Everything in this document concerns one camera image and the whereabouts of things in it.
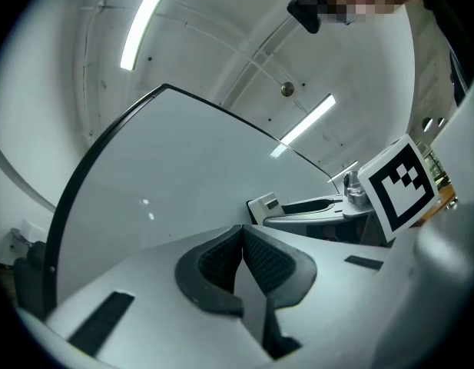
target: white wall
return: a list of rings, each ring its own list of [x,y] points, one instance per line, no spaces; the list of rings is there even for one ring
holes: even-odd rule
[[[11,229],[20,228],[24,218],[47,231],[52,212],[32,200],[0,169],[0,263],[11,265],[19,254],[9,247],[13,243]]]
[[[54,205],[86,150],[72,81],[77,16],[75,0],[35,0],[0,55],[0,149]]]
[[[350,53],[357,105],[370,121],[378,153],[406,133],[414,102],[416,62],[406,8],[333,30]]]

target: white plastic surface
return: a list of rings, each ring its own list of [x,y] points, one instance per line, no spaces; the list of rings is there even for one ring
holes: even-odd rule
[[[142,249],[250,224],[246,202],[337,194],[330,177],[201,101],[165,90],[108,143],[71,208],[57,269],[58,303]]]
[[[263,225],[265,218],[284,215],[283,208],[279,202],[274,206],[272,205],[274,201],[277,202],[276,196],[274,193],[269,193],[249,202],[249,209],[258,225]]]
[[[342,223],[346,219],[360,218],[373,212],[371,204],[356,206],[351,204],[347,198],[342,195],[328,195],[320,198],[312,198],[308,201],[298,201],[294,204],[311,202],[320,199],[342,200],[329,205],[322,211],[286,214],[284,216],[269,217],[264,220],[264,225],[270,228],[276,228],[280,231],[287,231],[292,234],[307,236],[307,226],[318,224]]]
[[[17,308],[18,315],[23,324],[34,336],[37,342],[64,367],[80,367],[81,369],[114,369],[101,361],[89,357],[83,351],[69,344],[63,337],[56,334],[42,321],[29,314],[20,307]]]
[[[474,82],[459,110],[431,145],[462,204],[474,202]]]
[[[253,227],[307,253],[317,266],[317,279],[307,296],[276,312],[281,332],[303,344],[276,367],[370,367],[385,322],[409,284],[419,229],[404,231],[388,249]],[[375,271],[345,262],[350,255],[384,263]]]
[[[240,318],[202,311],[175,281],[182,255],[227,230],[204,232],[122,261],[61,304],[47,325],[69,338],[113,291],[120,291],[134,300],[96,354],[102,362],[120,369],[240,369],[271,362]]]

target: fluorescent light strip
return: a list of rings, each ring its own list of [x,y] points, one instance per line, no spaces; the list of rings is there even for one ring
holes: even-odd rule
[[[302,120],[293,130],[291,130],[281,142],[285,145],[289,145],[295,139],[297,139],[300,135],[303,134],[305,130],[307,130],[313,123],[319,120],[323,114],[329,111],[334,105],[336,104],[336,99],[333,95],[328,95],[325,100],[323,100],[318,106],[309,113],[304,120]],[[283,153],[287,149],[286,146],[279,145],[274,151],[271,153],[272,157],[279,157],[281,153]]]
[[[346,172],[348,172],[352,167],[354,167],[356,164],[358,164],[358,161],[355,161],[354,163],[352,163],[348,168],[346,168],[345,170],[342,170],[339,174],[337,174],[336,176],[334,176],[332,179],[330,179],[327,183],[330,183],[331,181],[335,181],[339,176],[341,176],[342,174],[345,174]]]
[[[431,128],[431,125],[433,124],[433,119],[430,119],[428,124],[426,125],[424,132],[428,132],[429,129]]]
[[[143,39],[146,27],[154,13],[154,10],[158,6],[160,0],[143,0],[139,6],[138,12],[134,17],[131,28],[129,29],[128,38],[124,45],[124,51],[122,52],[121,67],[132,71],[134,64],[136,63],[136,57],[138,56],[139,47],[141,40]]]

